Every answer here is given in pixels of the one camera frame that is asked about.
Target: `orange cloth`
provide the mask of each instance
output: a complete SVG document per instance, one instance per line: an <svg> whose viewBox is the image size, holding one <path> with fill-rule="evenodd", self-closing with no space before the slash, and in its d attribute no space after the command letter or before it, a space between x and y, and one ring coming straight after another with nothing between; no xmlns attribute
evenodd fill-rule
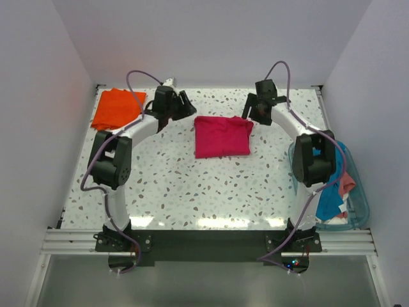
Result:
<svg viewBox="0 0 409 307"><path fill-rule="evenodd" d="M136 93L145 102L146 93ZM113 88L103 91L91 127L96 130L117 129L131 122L141 114L141 109L132 93Z"/></svg>

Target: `magenta cloth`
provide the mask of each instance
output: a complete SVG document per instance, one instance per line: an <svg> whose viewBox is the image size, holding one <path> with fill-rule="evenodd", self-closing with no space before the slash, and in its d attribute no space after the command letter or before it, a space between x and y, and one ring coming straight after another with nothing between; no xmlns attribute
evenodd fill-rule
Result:
<svg viewBox="0 0 409 307"><path fill-rule="evenodd" d="M196 158L249 155L249 138L253 123L235 116L232 118L198 116L196 130Z"/></svg>

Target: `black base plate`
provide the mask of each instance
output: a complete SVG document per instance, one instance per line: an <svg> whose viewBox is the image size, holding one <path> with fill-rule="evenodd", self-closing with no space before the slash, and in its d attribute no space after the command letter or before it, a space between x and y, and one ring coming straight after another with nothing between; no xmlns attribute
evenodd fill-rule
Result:
<svg viewBox="0 0 409 307"><path fill-rule="evenodd" d="M256 262L271 251L281 238L285 239L286 231L130 230L127 234L141 245L143 255L139 266L154 266L156 261ZM320 242L320 236L316 233L313 238L292 242L281 251L302 253L309 246L310 252L319 252L322 251ZM111 245L97 241L95 251L120 251L118 245ZM123 249L131 252L130 246ZM275 254L272 260L282 263L281 254Z"/></svg>

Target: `black clamp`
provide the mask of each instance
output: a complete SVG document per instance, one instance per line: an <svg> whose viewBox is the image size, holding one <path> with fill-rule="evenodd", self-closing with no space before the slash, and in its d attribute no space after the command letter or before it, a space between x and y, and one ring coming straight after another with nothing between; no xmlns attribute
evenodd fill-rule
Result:
<svg viewBox="0 0 409 307"><path fill-rule="evenodd" d="M112 136L111 132L98 131L89 156L88 166L102 144ZM114 157L107 153L114 152ZM116 190L129 179L132 158L132 139L118 136L104 148L101 156L96 160L90 175L96 184L105 184Z"/></svg>
<svg viewBox="0 0 409 307"><path fill-rule="evenodd" d="M172 120L181 120L196 113L185 91L177 95L170 86L160 85L155 92L155 98L146 106L145 113L159 121L158 131L161 131Z"/></svg>
<svg viewBox="0 0 409 307"><path fill-rule="evenodd" d="M323 133L334 139L331 130L323 131ZM294 177L306 187L328 182L336 170L334 144L318 133L297 136L291 168Z"/></svg>
<svg viewBox="0 0 409 307"><path fill-rule="evenodd" d="M249 116L255 122L270 126L272 108L287 101L287 97L277 95L277 88L271 79L256 82L256 93L248 94L242 118Z"/></svg>

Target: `speckled white surface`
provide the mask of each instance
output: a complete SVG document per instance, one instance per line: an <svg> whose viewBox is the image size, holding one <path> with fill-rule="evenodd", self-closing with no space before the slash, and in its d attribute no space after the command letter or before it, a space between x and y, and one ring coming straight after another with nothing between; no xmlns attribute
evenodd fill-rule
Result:
<svg viewBox="0 0 409 307"><path fill-rule="evenodd" d="M155 89L144 90L153 98ZM197 115L240 116L254 89L189 89ZM96 98L95 113L100 93ZM324 128L314 90L291 90L293 107L313 125ZM143 229L284 229L295 193L287 150L291 139L276 124L255 123L251 154L246 157L194 158L195 116L171 122L134 148L126 183L133 228ZM82 192L96 131L88 129L62 228L101 228L105 215L99 191ZM94 184L88 178L87 186Z"/></svg>

